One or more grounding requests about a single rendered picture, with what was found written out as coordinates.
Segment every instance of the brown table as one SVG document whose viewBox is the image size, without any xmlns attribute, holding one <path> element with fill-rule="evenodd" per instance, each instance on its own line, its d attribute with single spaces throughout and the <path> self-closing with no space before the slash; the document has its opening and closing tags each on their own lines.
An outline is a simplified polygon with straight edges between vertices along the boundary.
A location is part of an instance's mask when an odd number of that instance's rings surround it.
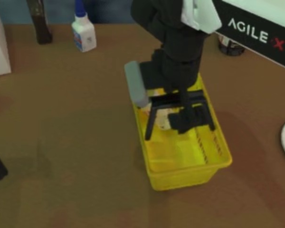
<svg viewBox="0 0 285 228">
<path fill-rule="evenodd" d="M 155 192 L 143 166 L 123 66 L 158 43 L 136 25 L 6 26 L 13 73 L 0 76 L 0 228 L 285 228 L 285 69 L 205 45 L 201 73 L 234 162 L 207 184 Z"/>
</svg>

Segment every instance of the blue bottle cap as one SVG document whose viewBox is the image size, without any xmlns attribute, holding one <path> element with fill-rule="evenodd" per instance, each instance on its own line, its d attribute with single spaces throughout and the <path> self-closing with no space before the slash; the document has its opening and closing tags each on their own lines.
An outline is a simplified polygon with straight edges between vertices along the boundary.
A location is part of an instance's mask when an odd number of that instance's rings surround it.
<svg viewBox="0 0 285 228">
<path fill-rule="evenodd" d="M 75 0 L 75 15 L 79 18 L 86 16 L 85 7 L 82 3 L 82 0 Z"/>
</svg>

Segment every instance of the wooden table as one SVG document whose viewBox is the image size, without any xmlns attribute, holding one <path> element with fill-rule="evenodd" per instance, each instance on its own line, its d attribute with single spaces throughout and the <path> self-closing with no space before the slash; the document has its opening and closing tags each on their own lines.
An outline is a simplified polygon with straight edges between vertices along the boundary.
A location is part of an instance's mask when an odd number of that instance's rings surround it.
<svg viewBox="0 0 285 228">
<path fill-rule="evenodd" d="M 70 26 L 52 29 L 39 46 L 32 26 L 6 26 L 0 228 L 285 228 L 285 69 L 251 52 L 224 56 L 210 37 L 201 73 L 234 163 L 203 186 L 159 193 L 123 69 L 159 44 L 136 25 L 96 25 L 97 49 L 80 53 Z"/>
</svg>

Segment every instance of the yellow box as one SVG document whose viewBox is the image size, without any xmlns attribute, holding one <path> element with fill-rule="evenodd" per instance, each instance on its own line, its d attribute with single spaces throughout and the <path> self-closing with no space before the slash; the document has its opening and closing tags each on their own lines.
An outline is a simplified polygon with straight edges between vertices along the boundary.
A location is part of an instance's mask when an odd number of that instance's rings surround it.
<svg viewBox="0 0 285 228">
<path fill-rule="evenodd" d="M 190 91 L 202 89 L 216 129 L 208 125 L 179 135 L 156 125 L 150 141 L 144 140 L 148 117 L 134 106 L 148 176 L 154 190 L 170 190 L 208 182 L 218 169 L 232 163 L 225 137 L 199 75 Z"/>
</svg>

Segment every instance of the spray bottle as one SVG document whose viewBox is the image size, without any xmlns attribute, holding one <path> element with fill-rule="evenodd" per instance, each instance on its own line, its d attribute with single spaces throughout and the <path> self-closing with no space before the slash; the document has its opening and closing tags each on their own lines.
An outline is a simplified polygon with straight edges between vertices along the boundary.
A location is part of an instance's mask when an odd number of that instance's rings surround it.
<svg viewBox="0 0 285 228">
<path fill-rule="evenodd" d="M 94 25 L 90 22 L 82 0 L 75 0 L 75 21 L 72 23 L 74 41 L 81 52 L 97 46 Z"/>
</svg>

